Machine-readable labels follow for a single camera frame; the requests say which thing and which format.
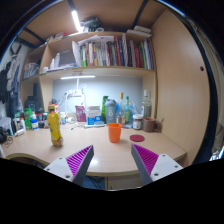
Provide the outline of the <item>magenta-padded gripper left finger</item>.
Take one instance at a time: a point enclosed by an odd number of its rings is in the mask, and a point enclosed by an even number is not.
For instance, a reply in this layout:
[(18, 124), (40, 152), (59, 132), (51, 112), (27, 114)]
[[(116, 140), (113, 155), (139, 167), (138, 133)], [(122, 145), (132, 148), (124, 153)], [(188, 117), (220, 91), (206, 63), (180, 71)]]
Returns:
[(58, 157), (45, 171), (81, 186), (93, 156), (94, 148), (90, 145), (67, 158)]

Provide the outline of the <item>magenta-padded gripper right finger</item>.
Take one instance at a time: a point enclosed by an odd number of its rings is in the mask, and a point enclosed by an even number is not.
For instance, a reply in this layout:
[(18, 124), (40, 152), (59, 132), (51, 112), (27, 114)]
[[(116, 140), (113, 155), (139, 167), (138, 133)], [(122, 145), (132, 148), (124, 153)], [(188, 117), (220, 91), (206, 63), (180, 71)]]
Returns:
[(131, 154), (137, 165), (143, 185), (150, 184), (182, 169), (182, 166), (167, 154), (156, 154), (133, 144)]

